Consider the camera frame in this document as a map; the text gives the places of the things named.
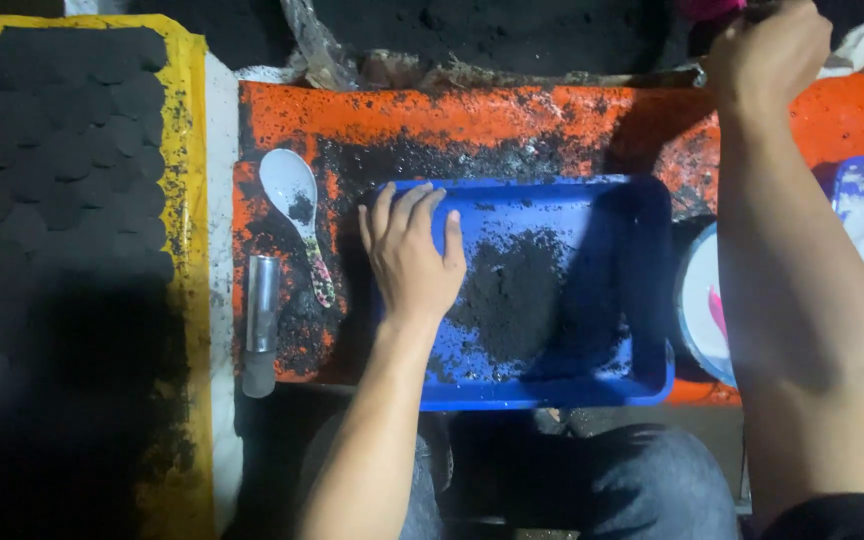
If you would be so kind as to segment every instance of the spoon handle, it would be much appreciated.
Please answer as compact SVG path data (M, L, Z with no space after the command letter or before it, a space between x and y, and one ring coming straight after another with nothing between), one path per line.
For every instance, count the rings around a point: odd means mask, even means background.
M309 266L312 267L312 289L315 290L315 297L318 303L326 308L331 308L335 302L335 287L332 285L332 276L329 275L329 268L326 267L326 262L322 259L322 252L319 251L319 241L315 236L303 239L305 242L305 254L309 260Z

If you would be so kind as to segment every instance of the left hand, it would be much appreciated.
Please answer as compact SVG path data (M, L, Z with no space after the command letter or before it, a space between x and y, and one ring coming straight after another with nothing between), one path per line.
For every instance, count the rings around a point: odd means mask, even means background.
M455 304L466 275L459 212L445 219L445 253L432 244L432 212L446 197L425 183L410 189L391 208L396 185L389 182L371 212L359 205L359 230L378 289L385 319L433 325Z

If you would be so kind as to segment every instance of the orange board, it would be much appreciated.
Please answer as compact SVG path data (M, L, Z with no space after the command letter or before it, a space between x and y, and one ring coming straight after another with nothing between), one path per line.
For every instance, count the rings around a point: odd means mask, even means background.
M242 157L234 175L233 305L244 336L248 254L278 255L287 291L276 362L285 382L355 384L368 352L367 268L354 208L372 188L414 178L518 178L652 173L685 219L715 213L719 128L700 89L522 87L430 95L334 93L243 82ZM799 148L812 167L864 156L864 75L814 83L791 106ZM291 148L318 181L318 242L338 301L309 296L298 235L262 194L257 163ZM735 389L677 379L670 402L737 404Z

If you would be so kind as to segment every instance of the hand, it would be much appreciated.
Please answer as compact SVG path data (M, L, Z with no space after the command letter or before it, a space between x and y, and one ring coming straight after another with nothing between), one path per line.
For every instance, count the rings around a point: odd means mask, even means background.
M826 62L832 31L812 0L783 0L757 24L737 19L704 63L720 115L786 117L788 104Z
M371 212L359 205L359 230L378 289L385 318L405 324L438 327L455 304L466 275L459 212L445 219L445 254L432 244L432 212L446 190L426 183L410 189L389 209L396 185L382 189Z

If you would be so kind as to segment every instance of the white spoon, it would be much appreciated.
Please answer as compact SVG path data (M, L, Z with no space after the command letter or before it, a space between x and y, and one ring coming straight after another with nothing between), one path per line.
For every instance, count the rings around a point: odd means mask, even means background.
M298 153L278 148L262 157L258 178L272 205L289 218L302 238L312 267L312 289L318 302L331 308L335 302L335 288L315 236L315 209L319 195L312 169Z

